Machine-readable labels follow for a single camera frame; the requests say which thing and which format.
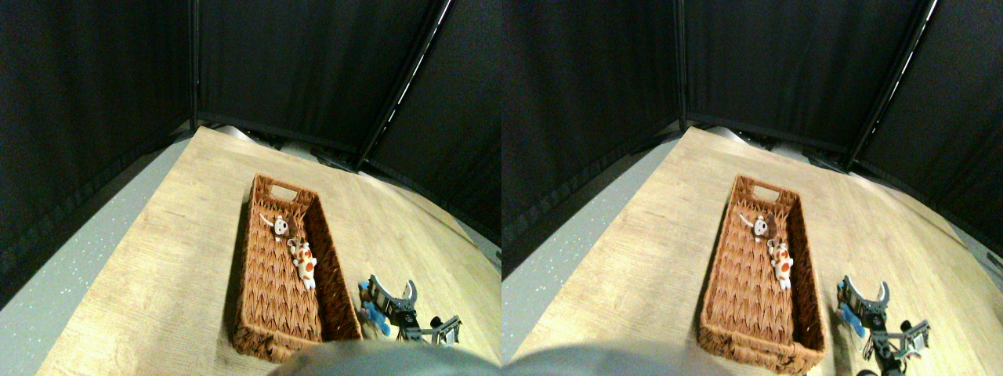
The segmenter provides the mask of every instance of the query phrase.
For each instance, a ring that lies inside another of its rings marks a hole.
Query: plush toy
[[[272,230],[275,232],[275,235],[279,235],[279,236],[286,235],[286,233],[289,232],[289,223],[286,222],[285,220],[283,220],[282,216],[277,216],[275,218],[275,223],[274,224],[272,222],[269,222],[267,219],[265,219],[265,215],[262,215],[261,213],[259,213],[258,216],[261,216],[261,220],[265,221],[265,223],[268,224],[268,226],[272,227]],[[276,242],[282,242],[281,240],[279,240],[279,238],[275,238],[275,241]]]
[[[794,266],[794,259],[790,258],[786,243],[781,243],[775,248],[771,243],[772,240],[766,242],[766,246],[769,247],[769,256],[772,258],[769,265],[773,267],[776,280],[780,282],[780,291],[790,289],[790,267]]]
[[[776,238],[776,227],[773,226],[774,221],[772,214],[767,214],[766,218],[759,216],[759,218],[755,220],[755,224],[748,222],[748,220],[745,219],[745,216],[742,216],[741,213],[738,214],[738,217],[742,219],[745,226],[752,228],[752,234],[755,235],[755,243],[759,243],[759,238],[761,237],[766,238],[767,240]]]
[[[317,288],[317,282],[313,278],[317,259],[313,258],[313,254],[310,253],[310,243],[303,243],[302,245],[300,243],[299,239],[290,239],[286,242],[289,246],[289,253],[293,255],[293,266],[299,268],[300,279],[303,280],[303,285],[309,291],[310,289]]]

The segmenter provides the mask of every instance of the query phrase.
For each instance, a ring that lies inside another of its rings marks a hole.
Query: blue toy
[[[360,290],[369,289],[369,281],[359,282],[359,289]],[[376,309],[376,306],[373,305],[373,302],[362,302],[362,309],[367,314],[369,321],[372,321],[373,324],[379,327],[379,330],[383,332],[384,336],[389,337],[390,326],[386,324],[386,316],[384,316],[382,313],[379,312],[379,310]]]

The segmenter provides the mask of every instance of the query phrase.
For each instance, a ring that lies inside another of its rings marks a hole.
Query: speckled floor
[[[0,311],[0,374],[35,374],[111,251],[186,145],[188,140],[158,155],[143,156],[95,195],[106,198],[107,191],[124,183]]]

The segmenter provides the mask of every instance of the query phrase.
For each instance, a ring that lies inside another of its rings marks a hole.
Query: blurry gray object
[[[420,342],[328,342],[298,352],[270,375],[500,375],[474,355]]]
[[[533,353],[505,367],[506,375],[656,376],[676,375],[668,363],[633,351],[596,345],[559,347]]]

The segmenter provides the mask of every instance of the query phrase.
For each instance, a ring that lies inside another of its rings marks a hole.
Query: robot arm
[[[903,360],[912,356],[918,357],[920,351],[926,349],[930,340],[930,325],[926,320],[915,327],[908,320],[903,322],[904,333],[888,332],[885,326],[888,315],[885,310],[888,309],[888,302],[891,299],[887,283],[882,282],[878,300],[870,301],[861,296],[850,276],[846,276],[843,282],[837,285],[837,297],[843,320],[854,327],[862,338],[865,328],[871,331],[871,339],[864,350],[864,359],[870,359],[871,355],[877,352],[882,375],[905,374]],[[895,346],[894,340],[898,340],[899,346]]]
[[[372,302],[381,314],[385,315],[390,325],[400,328],[397,332],[399,341],[427,342],[423,335],[431,336],[432,344],[451,346],[459,342],[459,316],[453,316],[442,323],[438,317],[432,319],[432,329],[421,329],[417,322],[417,312],[414,303],[418,300],[418,291],[414,282],[408,280],[404,286],[401,298],[394,298],[380,285],[376,276],[369,276],[369,281],[359,283],[359,299],[362,302]]]

